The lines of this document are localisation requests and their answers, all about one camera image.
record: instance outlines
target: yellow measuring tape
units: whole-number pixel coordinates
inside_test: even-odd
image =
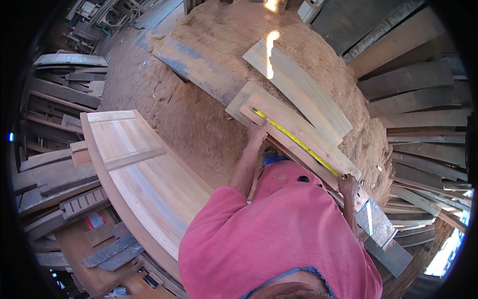
[[[257,115],[259,115],[260,117],[266,119],[267,118],[267,115],[265,115],[264,113],[260,112],[259,110],[257,110],[256,108],[252,108],[252,111],[254,111]],[[319,157],[319,155],[317,155],[313,150],[311,150],[307,145],[305,145],[302,141],[300,141],[299,139],[297,139],[297,137],[295,137],[294,135],[292,135],[288,130],[284,129],[281,125],[279,125],[278,123],[276,123],[275,121],[269,119],[269,123],[271,125],[273,125],[274,127],[276,127],[277,129],[279,129],[282,133],[284,133],[285,135],[287,135],[287,137],[289,137],[290,139],[292,139],[295,143],[297,143],[301,148],[303,148],[304,150],[306,150],[306,152],[308,152],[312,157],[314,157],[317,161],[319,161],[320,164],[322,164],[325,168],[327,168],[331,173],[334,174],[334,176],[338,177],[339,174],[338,172],[335,171],[335,169],[333,169],[329,164],[327,164],[326,161],[324,161],[321,157]]]

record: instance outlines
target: red object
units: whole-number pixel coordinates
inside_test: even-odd
[[[236,188],[217,188],[179,246],[188,295],[238,299],[293,268],[313,266],[338,298],[380,298],[381,277],[363,243],[316,184],[322,181],[302,166],[280,161],[264,168],[249,206]]]

